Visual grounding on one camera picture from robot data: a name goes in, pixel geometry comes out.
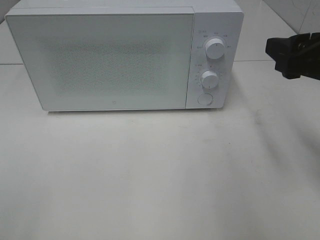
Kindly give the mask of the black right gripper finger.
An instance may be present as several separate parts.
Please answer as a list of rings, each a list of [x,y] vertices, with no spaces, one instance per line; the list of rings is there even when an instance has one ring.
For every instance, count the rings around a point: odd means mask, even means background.
[[[303,33],[266,41],[265,53],[275,61],[275,70],[286,79],[301,76],[320,79],[320,34]]]

